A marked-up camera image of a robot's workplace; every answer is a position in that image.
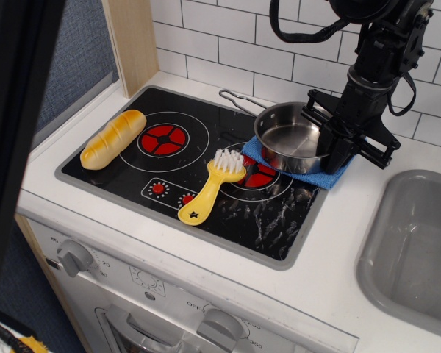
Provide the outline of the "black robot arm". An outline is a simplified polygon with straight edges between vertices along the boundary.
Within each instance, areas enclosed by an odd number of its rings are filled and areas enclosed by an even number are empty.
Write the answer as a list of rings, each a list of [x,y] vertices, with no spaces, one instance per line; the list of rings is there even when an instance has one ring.
[[[360,24],[356,62],[340,97],[318,90],[308,93],[303,115],[319,127],[317,153],[321,169],[334,174],[360,154],[386,168],[401,144],[385,127],[385,110],[402,116],[409,103],[396,112],[392,95],[401,79],[415,90],[409,71],[423,56],[423,36],[433,16],[431,1],[332,1],[340,17],[336,23]]]

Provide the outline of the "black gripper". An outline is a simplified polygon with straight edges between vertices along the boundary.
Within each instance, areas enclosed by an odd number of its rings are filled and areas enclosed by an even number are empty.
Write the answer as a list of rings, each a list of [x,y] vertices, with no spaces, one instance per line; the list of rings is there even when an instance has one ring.
[[[387,107],[387,92],[360,87],[349,81],[341,97],[313,89],[305,116],[319,126],[316,152],[328,156],[323,171],[335,174],[354,155],[361,155],[372,164],[384,169],[400,142],[385,127],[382,114]]]

